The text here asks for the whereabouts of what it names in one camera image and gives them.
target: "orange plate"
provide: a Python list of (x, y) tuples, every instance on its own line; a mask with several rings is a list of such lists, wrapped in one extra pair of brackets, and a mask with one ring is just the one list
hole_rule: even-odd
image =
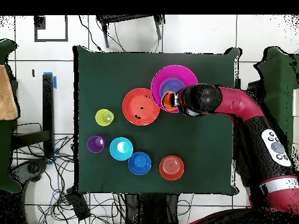
[(184, 163), (177, 156), (169, 155), (161, 160), (159, 171), (166, 180), (177, 180), (184, 173)]
[(123, 113), (135, 125), (148, 125), (159, 115), (160, 108), (152, 99), (149, 89), (138, 88), (127, 93), (123, 100)]

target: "cup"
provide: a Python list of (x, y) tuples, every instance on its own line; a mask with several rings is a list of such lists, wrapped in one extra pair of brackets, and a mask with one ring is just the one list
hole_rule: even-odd
[(87, 147), (92, 153), (99, 153), (105, 147), (105, 139), (102, 136), (92, 136), (88, 139)]
[(116, 160), (127, 160), (132, 153), (133, 145), (127, 138), (116, 138), (110, 144), (110, 154)]
[(101, 109), (96, 113), (96, 122), (101, 126), (107, 126), (114, 120), (114, 115), (108, 109)]

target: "plastic cup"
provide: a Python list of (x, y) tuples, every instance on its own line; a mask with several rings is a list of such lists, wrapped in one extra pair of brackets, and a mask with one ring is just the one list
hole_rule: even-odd
[(92, 136), (88, 139), (87, 147), (92, 153), (99, 153), (105, 147), (105, 139), (102, 136)]
[(116, 160), (127, 160), (133, 153), (133, 145), (127, 138), (116, 138), (110, 144), (110, 154)]
[(159, 171), (165, 180), (178, 180), (184, 173), (184, 163), (179, 157), (170, 155), (161, 160)]
[(96, 122), (101, 126), (109, 125), (113, 119), (114, 115), (108, 109), (101, 109), (96, 113)]
[(136, 152), (128, 160), (128, 168), (135, 175), (145, 175), (151, 169), (151, 158), (143, 152)]

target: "table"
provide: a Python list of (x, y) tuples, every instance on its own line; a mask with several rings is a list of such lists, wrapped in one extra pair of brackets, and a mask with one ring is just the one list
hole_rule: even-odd
[[(79, 192), (227, 195), (237, 192), (231, 186), (232, 122), (228, 117), (190, 118), (161, 110), (152, 124), (136, 126), (125, 119), (121, 104), (130, 90), (149, 89), (154, 75), (171, 64), (188, 67), (199, 82), (233, 88), (238, 48), (216, 55), (96, 53), (80, 46), (73, 50), (78, 53), (74, 64), (78, 63), (79, 71), (79, 122), (75, 121), (75, 129), (79, 127)], [(107, 127), (95, 121), (100, 109), (114, 113), (114, 120)], [(107, 139), (107, 147), (101, 153), (90, 153), (87, 148), (87, 140), (93, 135)], [(146, 175), (132, 174), (127, 161), (111, 157), (109, 145), (117, 137), (128, 138), (134, 152), (150, 156), (152, 167)], [(176, 155), (185, 163), (185, 172), (176, 181), (165, 180), (159, 173), (159, 163), (168, 155)]]

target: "red bowl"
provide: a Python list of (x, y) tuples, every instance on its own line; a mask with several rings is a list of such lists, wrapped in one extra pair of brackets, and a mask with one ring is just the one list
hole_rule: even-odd
[(177, 180), (184, 173), (184, 163), (177, 156), (169, 155), (161, 160), (159, 171), (164, 179)]

